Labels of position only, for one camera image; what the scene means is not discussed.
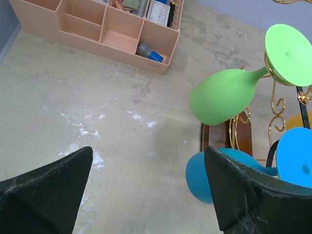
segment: wooden base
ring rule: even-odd
[[[239,116],[247,119],[245,112],[240,113]],[[216,148],[231,148],[229,130],[229,120],[216,126],[209,126],[202,123],[200,150],[204,151],[208,145]],[[247,124],[238,121],[237,142],[241,151],[253,156],[252,126],[250,121]]]

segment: storage organizer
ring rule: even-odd
[[[154,73],[169,67],[180,34],[183,0],[176,1],[172,28],[93,0],[10,0],[24,32]],[[145,42],[162,63],[136,55]]]

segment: blue wall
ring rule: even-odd
[[[0,0],[0,51],[18,22],[9,0]]]
[[[278,4],[272,0],[193,0],[257,28],[267,30],[277,23],[288,24],[312,42],[312,4]]]

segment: organizer compartment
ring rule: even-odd
[[[108,6],[99,42],[135,54],[142,25],[142,18]]]
[[[51,11],[56,11],[61,0],[24,0],[24,1],[32,3],[37,6],[41,6]]]
[[[106,5],[92,0],[62,0],[59,11],[102,25]]]
[[[164,58],[162,63],[169,64],[178,36],[179,32],[176,30],[145,20],[139,43],[147,43]]]
[[[61,31],[98,41],[101,32],[98,24],[68,14],[64,14],[61,21]]]

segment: pen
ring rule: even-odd
[[[175,9],[176,9],[176,1],[173,0],[173,2],[170,4],[167,27],[171,27],[172,21],[174,20]]]

